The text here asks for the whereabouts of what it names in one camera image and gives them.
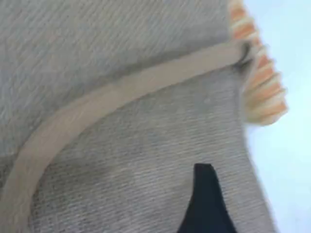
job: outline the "gray fabric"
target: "gray fabric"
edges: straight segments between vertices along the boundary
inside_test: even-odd
[[[31,132],[70,100],[121,73],[226,41],[226,4],[2,1],[0,183]],[[274,232],[244,146],[240,85],[231,68],[211,72],[86,130],[42,178],[30,231],[175,232],[190,199],[192,165],[203,162],[216,168],[238,232]]]

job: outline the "light blue background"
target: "light blue background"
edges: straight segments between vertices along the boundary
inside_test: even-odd
[[[288,89],[289,112],[247,129],[248,143],[281,233],[311,232],[311,1],[245,0]]]

